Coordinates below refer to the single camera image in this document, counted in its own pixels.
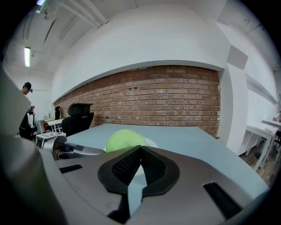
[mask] table leg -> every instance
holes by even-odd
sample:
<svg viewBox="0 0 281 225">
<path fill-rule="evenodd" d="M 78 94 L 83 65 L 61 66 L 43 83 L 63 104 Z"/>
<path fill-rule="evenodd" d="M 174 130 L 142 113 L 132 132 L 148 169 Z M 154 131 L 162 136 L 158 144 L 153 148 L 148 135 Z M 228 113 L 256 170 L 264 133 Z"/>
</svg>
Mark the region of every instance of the table leg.
<svg viewBox="0 0 281 225">
<path fill-rule="evenodd" d="M 44 140 L 45 140 L 45 139 L 42 139 L 41 149 L 43 149 L 43 146 L 44 146 Z"/>
<path fill-rule="evenodd" d="M 280 160 L 281 160 L 281 151 L 280 151 L 278 154 L 279 154 L 279 157 L 278 157 L 278 159 L 277 159 L 277 162 L 278 162 L 278 163 L 281 163 L 281 162 L 280 162 Z"/>
<path fill-rule="evenodd" d="M 264 145 L 264 147 L 263 147 L 262 154 L 261 154 L 261 156 L 259 157 L 259 160 L 258 160 L 258 162 L 256 163 L 256 165 L 255 165 L 255 167 L 254 167 L 254 171 L 257 171 L 257 169 L 258 169 L 259 166 L 261 165 L 261 163 L 262 163 L 262 161 L 263 161 L 263 159 L 264 159 L 264 157 L 265 157 L 265 154 L 266 154 L 266 152 L 267 152 L 267 150 L 268 150 L 268 147 L 269 147 L 269 145 L 270 145 L 271 139 L 272 139 L 272 137 L 268 137 L 268 138 L 267 138 L 267 141 L 266 141 L 266 143 L 265 143 L 265 145 Z"/>
<path fill-rule="evenodd" d="M 259 147 L 259 143 L 260 143 L 260 139 L 261 139 L 262 137 L 258 137 L 258 142 L 257 142 L 257 144 L 256 144 L 256 147 L 258 148 Z"/>
<path fill-rule="evenodd" d="M 271 150 L 272 150 L 273 143 L 274 143 L 274 137 L 271 138 L 271 142 L 270 142 L 269 148 L 268 148 L 268 150 L 267 150 L 267 153 L 265 154 L 265 157 L 264 157 L 264 159 L 263 159 L 263 161 L 262 161 L 262 163 L 261 163 L 261 165 L 260 165 L 261 168 L 264 167 L 265 161 L 266 161 L 266 159 L 268 158 L 268 155 L 269 155 L 269 153 L 270 153 Z"/>
<path fill-rule="evenodd" d="M 42 122 L 39 122 L 39 129 L 40 129 L 40 133 L 43 133 L 44 129 L 42 129 Z"/>
<path fill-rule="evenodd" d="M 251 133 L 251 137 L 250 137 L 249 143 L 247 145 L 247 149 L 246 149 L 246 154 L 245 154 L 246 156 L 248 156 L 248 154 L 251 150 L 251 142 L 252 142 L 253 135 L 254 135 L 254 133 Z"/>
</svg>

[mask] light blue table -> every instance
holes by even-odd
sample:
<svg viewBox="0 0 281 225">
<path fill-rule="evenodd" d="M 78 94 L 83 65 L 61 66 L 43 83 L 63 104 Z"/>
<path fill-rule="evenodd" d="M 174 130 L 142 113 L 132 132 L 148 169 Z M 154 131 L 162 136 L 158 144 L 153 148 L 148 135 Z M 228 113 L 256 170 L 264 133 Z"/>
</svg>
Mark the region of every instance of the light blue table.
<svg viewBox="0 0 281 225">
<path fill-rule="evenodd" d="M 269 188 L 262 178 L 234 152 L 198 127 L 159 127 L 105 123 L 67 137 L 68 142 L 103 149 L 121 129 L 133 130 L 153 140 L 158 148 L 198 158 L 239 184 L 252 198 Z"/>
</svg>

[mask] person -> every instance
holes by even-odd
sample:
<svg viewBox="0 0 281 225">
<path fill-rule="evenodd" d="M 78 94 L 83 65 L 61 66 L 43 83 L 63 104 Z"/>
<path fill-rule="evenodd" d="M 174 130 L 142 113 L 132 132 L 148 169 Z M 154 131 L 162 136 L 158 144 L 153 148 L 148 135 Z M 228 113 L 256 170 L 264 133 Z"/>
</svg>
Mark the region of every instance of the person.
<svg viewBox="0 0 281 225">
<path fill-rule="evenodd" d="M 31 83 L 30 82 L 26 82 L 23 87 L 22 87 L 22 93 L 26 96 L 29 92 L 33 92 L 32 88 L 31 88 Z M 29 125 L 29 121 L 28 121 L 28 116 L 27 114 L 33 114 L 33 110 L 34 110 L 35 106 L 31 106 L 29 107 L 29 109 L 27 110 L 27 113 L 25 114 L 22 123 L 19 127 L 19 135 L 22 138 L 26 138 L 28 140 L 31 140 L 31 128 Z"/>
<path fill-rule="evenodd" d="M 273 120 L 281 123 L 281 110 L 273 117 Z"/>
</svg>

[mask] ceiling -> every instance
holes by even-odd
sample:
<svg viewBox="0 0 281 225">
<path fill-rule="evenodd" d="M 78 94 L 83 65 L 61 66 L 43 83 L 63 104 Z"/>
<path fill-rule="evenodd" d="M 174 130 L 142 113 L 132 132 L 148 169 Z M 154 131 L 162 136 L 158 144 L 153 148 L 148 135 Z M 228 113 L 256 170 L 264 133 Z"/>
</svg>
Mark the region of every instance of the ceiling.
<svg viewBox="0 0 281 225">
<path fill-rule="evenodd" d="M 24 47 L 30 47 L 29 70 L 52 76 L 66 52 L 87 31 L 98 29 L 123 11 L 152 4 L 186 5 L 203 19 L 212 17 L 237 26 L 260 49 L 274 72 L 280 72 L 278 54 L 263 26 L 246 8 L 233 5 L 231 0 L 46 0 L 40 13 L 35 7 L 15 30 L 4 60 L 24 67 Z"/>
</svg>

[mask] headrest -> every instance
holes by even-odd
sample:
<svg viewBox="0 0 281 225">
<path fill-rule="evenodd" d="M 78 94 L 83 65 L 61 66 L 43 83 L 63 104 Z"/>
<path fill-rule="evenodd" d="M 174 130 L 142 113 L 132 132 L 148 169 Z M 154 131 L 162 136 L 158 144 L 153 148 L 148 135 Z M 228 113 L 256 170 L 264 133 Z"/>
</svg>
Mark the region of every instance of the headrest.
<svg viewBox="0 0 281 225">
<path fill-rule="evenodd" d="M 86 116 L 90 113 L 90 106 L 92 104 L 73 103 L 69 106 L 67 113 L 70 116 Z"/>
</svg>

